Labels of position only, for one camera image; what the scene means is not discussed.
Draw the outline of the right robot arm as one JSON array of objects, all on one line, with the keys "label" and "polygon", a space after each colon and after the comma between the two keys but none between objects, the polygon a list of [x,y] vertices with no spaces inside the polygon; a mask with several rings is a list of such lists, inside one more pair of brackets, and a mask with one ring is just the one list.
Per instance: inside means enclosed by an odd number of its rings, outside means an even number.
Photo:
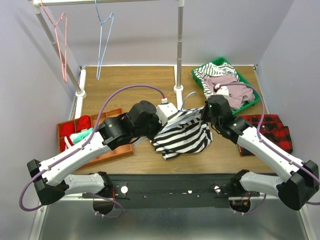
[{"label": "right robot arm", "polygon": [[201,120],[210,123],[224,138],[239,145],[272,168],[276,175],[241,170],[226,185],[233,196],[259,192],[279,198],[292,210],[300,210],[320,189],[319,167],[292,156],[260,134],[242,117],[232,114],[222,95],[213,95],[205,102]]}]

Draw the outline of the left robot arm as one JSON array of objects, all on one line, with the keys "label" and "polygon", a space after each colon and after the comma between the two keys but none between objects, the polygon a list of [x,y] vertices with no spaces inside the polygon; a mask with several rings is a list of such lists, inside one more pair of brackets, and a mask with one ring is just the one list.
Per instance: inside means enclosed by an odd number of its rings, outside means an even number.
[{"label": "left robot arm", "polygon": [[91,135],[48,160],[31,160],[28,170],[42,205],[50,205],[63,196],[92,193],[111,196],[113,184],[105,172],[74,175],[87,162],[138,137],[154,137],[161,129],[156,107],[145,100],[136,103],[128,113],[106,118]]}]

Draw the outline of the black white striped tank top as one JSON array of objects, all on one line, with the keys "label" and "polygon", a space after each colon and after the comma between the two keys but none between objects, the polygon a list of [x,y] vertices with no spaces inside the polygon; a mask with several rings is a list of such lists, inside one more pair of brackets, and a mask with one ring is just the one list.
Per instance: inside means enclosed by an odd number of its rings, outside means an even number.
[{"label": "black white striped tank top", "polygon": [[160,152],[165,160],[177,158],[182,154],[202,152],[213,141],[213,134],[207,122],[201,120],[204,108],[186,109],[173,119],[182,120],[164,130],[150,141],[154,150]]}]

